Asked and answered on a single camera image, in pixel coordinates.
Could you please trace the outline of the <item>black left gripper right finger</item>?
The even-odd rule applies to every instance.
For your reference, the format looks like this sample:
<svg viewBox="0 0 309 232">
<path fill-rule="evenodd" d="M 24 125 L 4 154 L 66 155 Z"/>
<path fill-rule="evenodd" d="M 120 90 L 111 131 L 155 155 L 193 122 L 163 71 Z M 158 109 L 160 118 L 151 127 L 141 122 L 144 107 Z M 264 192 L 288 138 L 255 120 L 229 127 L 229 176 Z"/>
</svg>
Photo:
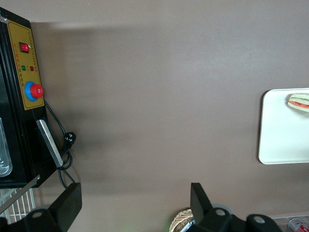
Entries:
<svg viewBox="0 0 309 232">
<path fill-rule="evenodd" d="M 242 220 L 222 206 L 214 207 L 200 183 L 192 183 L 190 208 L 195 224 L 191 232 L 240 232 Z"/>
</svg>

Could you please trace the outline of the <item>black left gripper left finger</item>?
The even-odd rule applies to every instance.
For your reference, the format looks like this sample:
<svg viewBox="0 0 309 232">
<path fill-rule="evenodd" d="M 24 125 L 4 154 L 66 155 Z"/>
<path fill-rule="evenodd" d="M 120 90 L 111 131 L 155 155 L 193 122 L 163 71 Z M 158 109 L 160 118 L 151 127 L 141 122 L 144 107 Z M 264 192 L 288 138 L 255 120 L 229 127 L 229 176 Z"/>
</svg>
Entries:
<svg viewBox="0 0 309 232">
<path fill-rule="evenodd" d="M 82 208 L 81 183 L 72 183 L 48 207 L 32 211 L 23 220 L 26 232 L 67 232 Z"/>
</svg>

